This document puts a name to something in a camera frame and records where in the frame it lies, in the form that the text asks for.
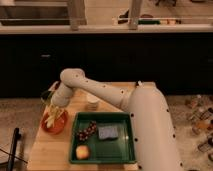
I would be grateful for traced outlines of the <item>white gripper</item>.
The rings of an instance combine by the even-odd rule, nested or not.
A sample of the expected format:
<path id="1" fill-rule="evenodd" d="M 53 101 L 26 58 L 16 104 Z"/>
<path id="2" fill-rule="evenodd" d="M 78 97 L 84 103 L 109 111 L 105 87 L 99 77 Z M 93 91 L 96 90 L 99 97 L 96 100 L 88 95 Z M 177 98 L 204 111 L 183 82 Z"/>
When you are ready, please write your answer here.
<path id="1" fill-rule="evenodd" d="M 52 95 L 51 103 L 58 107 L 66 107 L 70 98 L 73 96 L 73 90 L 66 85 L 60 85 L 59 88 Z"/>

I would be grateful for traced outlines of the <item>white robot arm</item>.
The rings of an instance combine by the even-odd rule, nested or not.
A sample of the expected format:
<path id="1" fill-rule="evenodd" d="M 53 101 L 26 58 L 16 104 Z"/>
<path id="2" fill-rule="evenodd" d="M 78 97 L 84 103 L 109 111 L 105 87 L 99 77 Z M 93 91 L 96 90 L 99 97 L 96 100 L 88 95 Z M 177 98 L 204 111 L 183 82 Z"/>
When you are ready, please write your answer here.
<path id="1" fill-rule="evenodd" d="M 184 171 L 167 101 L 153 82 L 125 90 L 89 79 L 80 68 L 64 69 L 60 80 L 51 98 L 56 106 L 67 107 L 74 89 L 81 88 L 130 114 L 136 161 L 143 171 Z"/>

